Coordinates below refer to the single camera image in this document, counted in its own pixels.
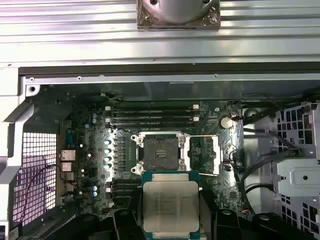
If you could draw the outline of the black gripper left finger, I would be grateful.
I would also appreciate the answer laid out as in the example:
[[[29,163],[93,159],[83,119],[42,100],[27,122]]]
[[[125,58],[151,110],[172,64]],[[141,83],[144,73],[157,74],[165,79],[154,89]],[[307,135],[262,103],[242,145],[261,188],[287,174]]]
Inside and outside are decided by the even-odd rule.
[[[84,213],[79,223],[80,240],[142,240],[142,193],[116,195],[98,213]]]

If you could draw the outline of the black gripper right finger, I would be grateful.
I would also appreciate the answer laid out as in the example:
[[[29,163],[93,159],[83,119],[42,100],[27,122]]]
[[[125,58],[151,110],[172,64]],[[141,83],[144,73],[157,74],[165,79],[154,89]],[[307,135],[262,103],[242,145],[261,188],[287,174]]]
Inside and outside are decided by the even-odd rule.
[[[208,240],[275,240],[277,232],[259,219],[239,217],[228,208],[219,208],[211,190],[199,192],[199,222]]]

